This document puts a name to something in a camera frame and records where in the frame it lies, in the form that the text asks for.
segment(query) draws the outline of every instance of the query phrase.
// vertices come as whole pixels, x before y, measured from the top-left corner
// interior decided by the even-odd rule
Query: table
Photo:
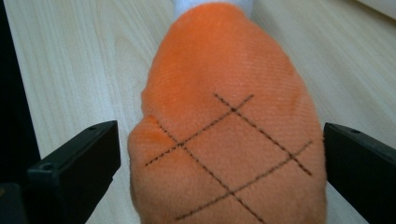
[[[126,139],[173,20],[169,0],[5,0],[42,157],[83,129],[119,122],[122,166],[88,223],[139,223]],[[322,126],[396,146],[396,21],[352,0],[259,0],[252,19],[289,54]],[[367,223],[331,186],[328,223]]]

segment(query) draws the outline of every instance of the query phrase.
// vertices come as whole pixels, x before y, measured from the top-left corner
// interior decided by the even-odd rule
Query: plush toy
[[[128,140],[142,223],[325,223],[315,108],[253,3],[174,0]]]

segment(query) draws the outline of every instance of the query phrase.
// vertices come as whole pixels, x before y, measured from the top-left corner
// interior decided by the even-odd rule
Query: wood grain
[[[168,0],[5,0],[44,157],[95,123],[119,122],[122,166],[89,223],[139,223],[126,139],[173,20]],[[396,21],[356,1],[259,0],[253,18],[289,54],[321,123],[396,147]],[[328,223],[365,223],[330,185]]]

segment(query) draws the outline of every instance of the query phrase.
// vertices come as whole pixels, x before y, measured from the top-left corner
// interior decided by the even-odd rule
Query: orange plush toy
[[[290,59],[251,7],[182,8],[128,141],[142,223],[325,223],[322,131]]]

